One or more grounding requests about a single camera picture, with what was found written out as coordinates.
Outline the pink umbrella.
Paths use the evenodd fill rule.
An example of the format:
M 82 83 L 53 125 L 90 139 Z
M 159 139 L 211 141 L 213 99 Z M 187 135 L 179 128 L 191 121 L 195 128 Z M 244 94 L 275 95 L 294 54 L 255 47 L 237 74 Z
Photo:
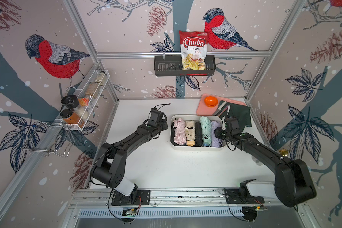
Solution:
M 173 122 L 174 129 L 174 143 L 179 146 L 184 146 L 186 144 L 186 134 L 185 134 L 185 122 L 182 118 L 175 119 Z

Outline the beige umbrella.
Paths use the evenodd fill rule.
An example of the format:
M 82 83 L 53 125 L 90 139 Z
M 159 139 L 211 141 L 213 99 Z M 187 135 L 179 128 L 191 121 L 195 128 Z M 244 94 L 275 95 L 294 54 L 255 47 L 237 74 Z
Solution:
M 186 146 L 192 147 L 195 145 L 195 121 L 185 122 Z

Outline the black umbrella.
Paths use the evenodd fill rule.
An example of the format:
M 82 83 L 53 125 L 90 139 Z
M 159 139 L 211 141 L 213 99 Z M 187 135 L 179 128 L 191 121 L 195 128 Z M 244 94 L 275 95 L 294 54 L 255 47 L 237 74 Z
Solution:
M 202 128 L 200 122 L 195 122 L 195 146 L 203 146 Z

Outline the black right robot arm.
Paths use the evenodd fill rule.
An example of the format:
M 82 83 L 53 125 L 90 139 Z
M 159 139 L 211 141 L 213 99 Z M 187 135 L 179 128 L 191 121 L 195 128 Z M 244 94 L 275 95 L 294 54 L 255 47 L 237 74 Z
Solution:
M 285 206 L 292 208 L 317 196 L 307 164 L 278 154 L 263 145 L 253 135 L 243 133 L 236 118 L 227 118 L 222 127 L 212 131 L 215 137 L 244 151 L 268 167 L 275 175 L 273 183 L 267 183 L 266 194 L 263 187 L 256 186 L 256 191 L 247 187 L 252 196 L 278 199 Z

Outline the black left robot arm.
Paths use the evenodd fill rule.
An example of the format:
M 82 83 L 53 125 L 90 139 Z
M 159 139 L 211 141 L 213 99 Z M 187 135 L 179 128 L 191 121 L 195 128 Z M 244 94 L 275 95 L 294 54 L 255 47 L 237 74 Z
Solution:
M 156 107 L 135 132 L 113 144 L 104 143 L 93 161 L 90 177 L 121 195 L 134 199 L 137 185 L 125 178 L 127 157 L 141 145 L 159 137 L 168 129 L 167 116 Z

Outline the white plastic storage box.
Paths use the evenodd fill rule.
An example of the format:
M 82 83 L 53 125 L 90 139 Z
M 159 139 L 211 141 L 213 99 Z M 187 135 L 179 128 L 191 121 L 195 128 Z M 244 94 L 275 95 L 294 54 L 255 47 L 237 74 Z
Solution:
M 221 151 L 224 148 L 227 148 L 227 146 L 225 144 L 222 143 L 221 147 L 217 148 L 217 147 L 205 147 L 205 146 L 201 146 L 201 147 L 196 147 L 196 146 L 180 146 L 178 144 L 175 144 L 174 141 L 174 137 L 172 137 L 172 134 L 174 133 L 174 128 L 173 128 L 173 121 L 174 120 L 178 120 L 179 118 L 181 118 L 183 121 L 199 121 L 201 116 L 197 116 L 197 115 L 174 115 L 171 120 L 170 120 L 170 127 L 169 129 L 171 130 L 170 133 L 170 145 L 173 149 L 178 150 L 178 151 Z

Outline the dark green cloth napkin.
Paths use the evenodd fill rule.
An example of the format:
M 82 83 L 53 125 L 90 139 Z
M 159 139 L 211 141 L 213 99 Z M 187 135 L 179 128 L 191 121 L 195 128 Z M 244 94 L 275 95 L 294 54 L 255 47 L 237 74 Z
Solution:
M 245 129 L 245 127 L 252 127 L 250 107 L 248 106 L 227 103 L 222 112 L 217 116 L 222 120 L 229 117 L 237 118 L 239 127 L 242 131 Z

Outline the orange plastic bowl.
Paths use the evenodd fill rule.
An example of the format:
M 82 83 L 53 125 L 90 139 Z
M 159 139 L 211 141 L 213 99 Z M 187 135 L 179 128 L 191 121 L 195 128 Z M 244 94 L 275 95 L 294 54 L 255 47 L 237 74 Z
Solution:
M 204 103 L 207 107 L 215 107 L 219 104 L 219 101 L 214 96 L 207 96 L 204 98 Z

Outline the pink plastic tray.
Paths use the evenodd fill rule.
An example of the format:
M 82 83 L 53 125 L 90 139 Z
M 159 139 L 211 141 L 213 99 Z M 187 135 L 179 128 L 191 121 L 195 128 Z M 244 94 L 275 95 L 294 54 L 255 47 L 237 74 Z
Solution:
M 215 97 L 217 99 L 218 102 L 217 102 L 216 106 L 209 107 L 209 106 L 206 105 L 205 98 L 209 97 L 209 96 Z M 240 105 L 246 106 L 246 103 L 243 100 L 229 99 L 229 98 L 219 97 L 219 96 L 210 95 L 210 94 L 202 94 L 201 97 L 200 97 L 198 108 L 196 110 L 196 114 L 198 116 L 211 116 L 218 109 L 218 107 L 221 104 L 223 104 L 224 102 L 240 104 Z

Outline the glass spice jars row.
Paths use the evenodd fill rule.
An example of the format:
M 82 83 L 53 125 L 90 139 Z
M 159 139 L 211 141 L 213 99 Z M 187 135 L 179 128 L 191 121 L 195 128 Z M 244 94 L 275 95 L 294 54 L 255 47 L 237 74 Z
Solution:
M 91 82 L 87 86 L 85 90 L 85 95 L 78 99 L 81 106 L 89 106 L 90 100 L 95 100 L 98 97 L 102 86 L 105 85 L 105 75 L 105 71 L 100 71 L 95 77 L 94 82 Z

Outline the red cassava chips bag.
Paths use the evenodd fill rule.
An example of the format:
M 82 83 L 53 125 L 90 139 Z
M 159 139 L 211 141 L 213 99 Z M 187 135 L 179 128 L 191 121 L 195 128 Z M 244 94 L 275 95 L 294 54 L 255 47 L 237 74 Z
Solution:
M 182 70 L 206 70 L 208 32 L 179 31 Z

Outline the orange spice jar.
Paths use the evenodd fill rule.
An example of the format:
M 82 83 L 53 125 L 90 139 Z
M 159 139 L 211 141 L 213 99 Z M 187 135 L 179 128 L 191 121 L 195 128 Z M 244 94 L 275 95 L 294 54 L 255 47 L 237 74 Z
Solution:
M 81 119 L 81 117 L 71 109 L 64 109 L 61 111 L 60 116 L 67 124 L 76 124 L 80 127 L 83 127 L 84 125 L 84 121 Z

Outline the black lid spice grinder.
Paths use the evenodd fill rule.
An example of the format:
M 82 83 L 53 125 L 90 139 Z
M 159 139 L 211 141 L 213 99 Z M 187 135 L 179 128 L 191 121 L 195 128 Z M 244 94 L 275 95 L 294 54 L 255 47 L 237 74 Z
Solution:
M 67 95 L 63 97 L 61 103 L 69 109 L 75 109 L 79 106 L 79 100 L 76 95 Z

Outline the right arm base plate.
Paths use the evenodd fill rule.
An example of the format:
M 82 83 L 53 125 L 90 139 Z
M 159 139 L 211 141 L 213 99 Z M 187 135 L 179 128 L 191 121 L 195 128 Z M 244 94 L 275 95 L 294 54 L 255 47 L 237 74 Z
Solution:
M 226 198 L 227 204 L 264 204 L 263 197 L 253 197 L 249 193 L 240 193 L 239 188 L 222 189 L 222 195 Z

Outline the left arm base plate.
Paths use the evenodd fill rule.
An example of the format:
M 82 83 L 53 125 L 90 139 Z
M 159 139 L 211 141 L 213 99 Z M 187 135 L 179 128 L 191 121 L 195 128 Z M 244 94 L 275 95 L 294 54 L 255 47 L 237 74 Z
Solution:
M 130 196 L 125 196 L 118 191 L 114 191 L 111 196 L 112 206 L 131 206 L 131 205 L 149 205 L 151 198 L 150 190 L 135 190 Z

